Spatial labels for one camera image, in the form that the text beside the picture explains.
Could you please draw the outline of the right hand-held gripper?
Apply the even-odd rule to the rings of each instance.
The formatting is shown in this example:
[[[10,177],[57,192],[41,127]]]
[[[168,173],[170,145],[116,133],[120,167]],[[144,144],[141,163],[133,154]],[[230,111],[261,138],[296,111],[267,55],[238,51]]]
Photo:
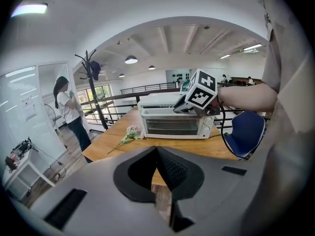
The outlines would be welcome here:
[[[188,89],[174,105],[177,114],[219,115],[220,106],[213,105],[218,99],[218,84],[215,77],[201,69],[193,74]]]

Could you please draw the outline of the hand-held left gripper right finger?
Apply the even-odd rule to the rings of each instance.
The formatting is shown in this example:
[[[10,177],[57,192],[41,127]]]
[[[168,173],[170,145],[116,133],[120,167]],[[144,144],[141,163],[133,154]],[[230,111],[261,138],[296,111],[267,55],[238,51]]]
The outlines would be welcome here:
[[[176,233],[253,233],[266,154],[249,161],[212,158],[157,147],[157,169],[172,193]]]

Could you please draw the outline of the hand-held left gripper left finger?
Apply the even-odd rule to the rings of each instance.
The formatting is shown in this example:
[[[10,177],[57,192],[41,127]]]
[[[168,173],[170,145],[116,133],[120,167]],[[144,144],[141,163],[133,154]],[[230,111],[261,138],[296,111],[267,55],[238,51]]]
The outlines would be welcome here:
[[[168,236],[151,191],[156,147],[98,160],[49,189],[31,207],[47,235]]]

